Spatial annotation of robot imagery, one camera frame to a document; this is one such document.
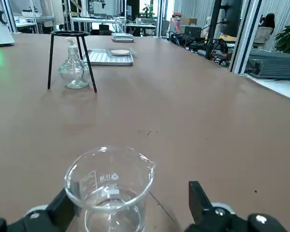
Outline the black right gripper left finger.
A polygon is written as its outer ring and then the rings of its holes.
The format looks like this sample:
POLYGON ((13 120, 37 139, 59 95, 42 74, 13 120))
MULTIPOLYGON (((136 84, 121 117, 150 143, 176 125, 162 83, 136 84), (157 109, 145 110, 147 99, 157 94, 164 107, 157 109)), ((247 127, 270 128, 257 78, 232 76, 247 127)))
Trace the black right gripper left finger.
POLYGON ((75 206, 62 189, 50 204, 30 209, 14 223, 0 218, 0 232, 65 232, 74 216, 75 206))

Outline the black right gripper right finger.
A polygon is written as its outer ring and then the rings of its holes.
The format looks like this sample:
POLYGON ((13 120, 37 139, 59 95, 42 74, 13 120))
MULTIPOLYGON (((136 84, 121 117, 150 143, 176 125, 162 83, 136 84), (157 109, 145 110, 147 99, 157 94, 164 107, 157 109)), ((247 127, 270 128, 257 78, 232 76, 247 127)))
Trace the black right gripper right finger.
POLYGON ((252 213, 242 219, 224 204, 214 206, 198 181, 190 181, 189 209, 194 223, 188 232, 285 232, 285 227, 273 216, 252 213))

